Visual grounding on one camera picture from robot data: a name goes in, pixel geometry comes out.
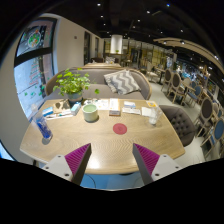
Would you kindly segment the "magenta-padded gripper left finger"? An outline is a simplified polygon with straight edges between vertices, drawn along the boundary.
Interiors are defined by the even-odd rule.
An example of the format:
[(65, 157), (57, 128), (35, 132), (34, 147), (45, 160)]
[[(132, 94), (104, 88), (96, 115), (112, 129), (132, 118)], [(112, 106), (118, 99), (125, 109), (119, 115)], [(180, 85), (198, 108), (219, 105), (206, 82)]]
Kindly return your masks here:
[(88, 143), (67, 155), (56, 155), (43, 170), (80, 185), (91, 153), (91, 144)]

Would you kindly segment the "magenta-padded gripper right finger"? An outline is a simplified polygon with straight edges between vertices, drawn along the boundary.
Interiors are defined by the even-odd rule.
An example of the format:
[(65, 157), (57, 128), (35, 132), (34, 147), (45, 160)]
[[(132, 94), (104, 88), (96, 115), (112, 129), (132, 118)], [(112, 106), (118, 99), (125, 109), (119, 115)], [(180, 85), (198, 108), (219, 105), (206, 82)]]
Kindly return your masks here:
[(145, 185), (181, 170), (181, 166), (167, 154), (158, 155), (136, 143), (133, 144), (132, 153)]

